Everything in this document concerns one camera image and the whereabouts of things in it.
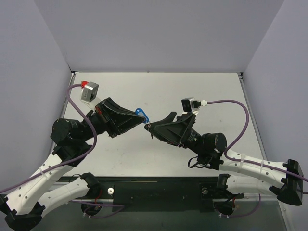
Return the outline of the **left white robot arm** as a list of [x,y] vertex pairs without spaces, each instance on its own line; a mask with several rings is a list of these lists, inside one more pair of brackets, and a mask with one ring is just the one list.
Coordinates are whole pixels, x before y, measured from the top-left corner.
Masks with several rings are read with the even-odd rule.
[[92,148],[87,140],[104,132],[114,138],[148,121],[142,114],[120,107],[111,98],[83,103],[91,109],[83,121],[63,118],[54,122],[51,139],[56,146],[31,180],[0,196],[0,210],[11,229],[29,231],[46,214],[70,200],[100,197],[103,188],[91,173],[84,173],[56,190],[51,191],[50,187],[85,159],[84,154]]

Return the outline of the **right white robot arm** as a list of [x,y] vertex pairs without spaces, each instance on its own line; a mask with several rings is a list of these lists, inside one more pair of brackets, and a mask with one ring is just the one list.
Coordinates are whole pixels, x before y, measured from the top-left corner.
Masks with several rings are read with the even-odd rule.
[[171,112],[165,119],[144,128],[153,138],[194,152],[195,167],[224,171],[215,184],[216,194],[221,197],[230,193],[257,193],[274,195],[289,205],[302,205],[303,172],[297,161],[266,161],[227,149],[224,134],[201,135],[195,131],[195,118],[194,113],[177,116]]

